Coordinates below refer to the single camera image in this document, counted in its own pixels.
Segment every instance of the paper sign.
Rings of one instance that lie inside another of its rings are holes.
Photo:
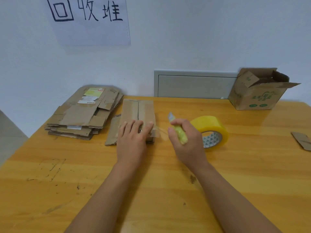
[[[83,96],[82,100],[78,101],[79,104],[95,104],[96,96]]]
[[[105,88],[90,88],[84,93],[84,95],[85,96],[95,96],[95,97],[99,98],[104,90],[105,90]]]
[[[82,126],[68,125],[67,128],[68,128],[68,129],[81,130],[81,129],[82,129]]]
[[[125,0],[41,0],[61,45],[130,45]]]

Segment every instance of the packing tape roll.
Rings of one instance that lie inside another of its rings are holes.
[[[221,124],[218,118],[214,116],[202,116],[191,121],[191,124],[200,132],[211,132],[208,136],[203,136],[203,146],[209,150],[223,146],[229,133]]]

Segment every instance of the finger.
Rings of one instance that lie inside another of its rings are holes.
[[[171,125],[181,125],[185,132],[195,129],[195,127],[187,119],[174,119]]]
[[[147,138],[152,128],[153,128],[153,122],[150,121],[148,124],[146,124],[146,126],[144,127],[144,129],[142,130],[140,134],[142,134],[143,137]]]
[[[130,123],[128,123],[126,125],[125,130],[124,130],[124,135],[130,134],[132,126],[133,126],[134,123],[135,123],[135,120],[131,121]]]
[[[131,130],[131,133],[132,134],[138,134],[138,129],[140,127],[140,125],[142,125],[144,122],[141,121],[141,120],[137,120],[133,126],[132,126],[132,130]]]
[[[174,149],[176,149],[177,147],[180,147],[181,143],[178,140],[176,131],[172,127],[169,127],[168,133],[169,133],[169,140],[171,141]]]
[[[118,139],[120,137],[123,137],[123,134],[124,134],[124,130],[125,130],[125,127],[127,125],[127,122],[125,121],[119,128],[119,132],[118,132]]]

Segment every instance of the label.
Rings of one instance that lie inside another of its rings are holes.
[[[82,100],[78,101],[79,104],[95,104],[96,96],[83,96]]]
[[[105,88],[89,88],[85,93],[84,96],[94,96],[99,98],[100,95],[103,93]]]
[[[67,128],[68,128],[68,129],[81,130],[81,129],[82,129],[82,126],[68,125]]]

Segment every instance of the table surface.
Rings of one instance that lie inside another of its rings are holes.
[[[154,100],[157,126],[170,111],[220,119],[230,137],[208,160],[283,232],[311,232],[311,152],[291,131],[311,137],[311,107],[279,101],[273,110],[237,111],[228,100]],[[121,112],[121,106],[114,112]],[[0,168],[1,232],[63,232],[116,162],[104,145],[109,123],[91,141],[47,135],[41,127]],[[165,133],[137,172],[116,232],[222,232],[198,181],[176,159]]]

